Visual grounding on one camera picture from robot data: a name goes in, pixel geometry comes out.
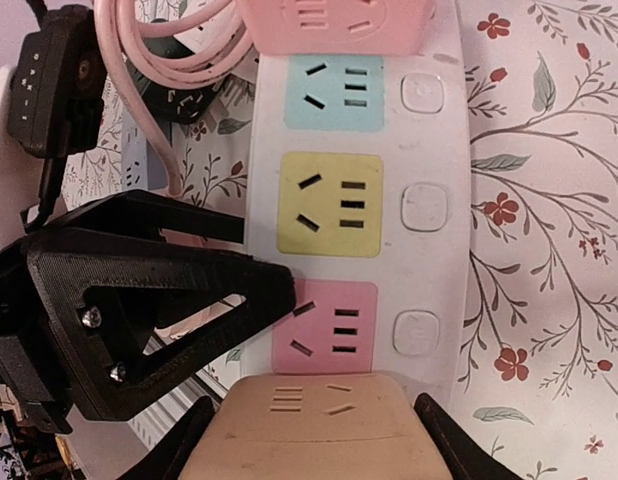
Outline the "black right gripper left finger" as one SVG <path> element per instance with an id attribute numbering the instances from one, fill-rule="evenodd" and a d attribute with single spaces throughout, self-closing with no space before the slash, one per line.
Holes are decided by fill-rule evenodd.
<path id="1" fill-rule="evenodd" d="M 158 444 L 119 479 L 178 479 L 214 415 L 214 403 L 208 396 L 197 399 Z"/>

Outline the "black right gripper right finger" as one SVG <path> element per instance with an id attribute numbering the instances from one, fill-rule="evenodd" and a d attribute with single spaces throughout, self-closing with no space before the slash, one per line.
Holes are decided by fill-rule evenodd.
<path id="1" fill-rule="evenodd" d="M 427 393 L 415 400 L 414 411 L 456 480 L 521 480 L 485 452 Z"/>

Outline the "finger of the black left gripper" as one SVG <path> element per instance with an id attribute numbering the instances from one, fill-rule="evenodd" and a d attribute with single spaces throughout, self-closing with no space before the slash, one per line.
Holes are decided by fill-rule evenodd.
<path id="1" fill-rule="evenodd" d="M 38 231 L 40 245 L 158 244 L 170 230 L 204 239 L 243 242 L 245 222 L 237 216 L 183 203 L 144 190 L 89 202 Z"/>

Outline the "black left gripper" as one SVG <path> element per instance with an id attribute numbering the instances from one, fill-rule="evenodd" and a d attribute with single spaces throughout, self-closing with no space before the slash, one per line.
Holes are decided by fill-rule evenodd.
<path id="1" fill-rule="evenodd" d="M 155 330 L 230 295 L 242 303 L 145 354 Z M 287 267 L 239 253 L 46 237 L 26 264 L 16 241 L 0 251 L 0 380 L 45 433 L 72 432 L 73 401 L 89 420 L 129 420 L 295 304 Z"/>

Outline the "dark green cube adapter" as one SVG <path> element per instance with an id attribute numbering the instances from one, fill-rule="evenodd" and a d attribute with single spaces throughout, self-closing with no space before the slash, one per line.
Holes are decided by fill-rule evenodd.
<path id="1" fill-rule="evenodd" d="M 189 92 L 213 85 L 221 77 L 215 73 L 210 80 L 189 81 L 186 76 L 198 70 L 207 70 L 227 56 L 230 44 L 236 33 L 222 33 L 219 39 L 209 36 L 210 28 L 198 25 L 194 34 L 200 34 L 195 40 L 186 37 L 188 32 L 164 37 L 142 36 L 138 29 L 132 32 L 125 27 L 121 40 L 121 49 L 128 57 L 126 65 L 131 80 L 141 97 L 151 87 L 164 87 L 169 92 Z"/>

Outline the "beige cube adapter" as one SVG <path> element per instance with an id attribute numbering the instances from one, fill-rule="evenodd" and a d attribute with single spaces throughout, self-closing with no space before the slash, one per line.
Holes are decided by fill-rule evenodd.
<path id="1" fill-rule="evenodd" d="M 448 479 L 399 384 L 381 374 L 236 382 L 183 479 Z"/>

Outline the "white power strip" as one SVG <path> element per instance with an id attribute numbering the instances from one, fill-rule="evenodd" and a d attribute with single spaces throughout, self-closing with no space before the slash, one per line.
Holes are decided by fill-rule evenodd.
<path id="1" fill-rule="evenodd" d="M 410 56 L 262 55 L 246 248 L 296 303 L 242 376 L 383 373 L 450 401 L 468 275 L 469 122 L 458 5 Z"/>

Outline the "pink cube adapter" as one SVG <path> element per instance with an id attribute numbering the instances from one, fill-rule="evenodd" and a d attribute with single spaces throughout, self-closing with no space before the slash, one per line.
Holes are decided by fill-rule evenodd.
<path id="1" fill-rule="evenodd" d="M 238 11 L 257 51 L 391 55 L 417 52 L 436 3 L 417 0 L 246 0 Z"/>

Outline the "grey blue power strip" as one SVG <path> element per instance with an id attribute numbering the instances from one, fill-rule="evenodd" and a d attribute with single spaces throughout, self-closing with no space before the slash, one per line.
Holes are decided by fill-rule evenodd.
<path id="1" fill-rule="evenodd" d="M 122 114 L 121 182 L 124 190 L 165 192 L 163 163 L 127 110 Z"/>

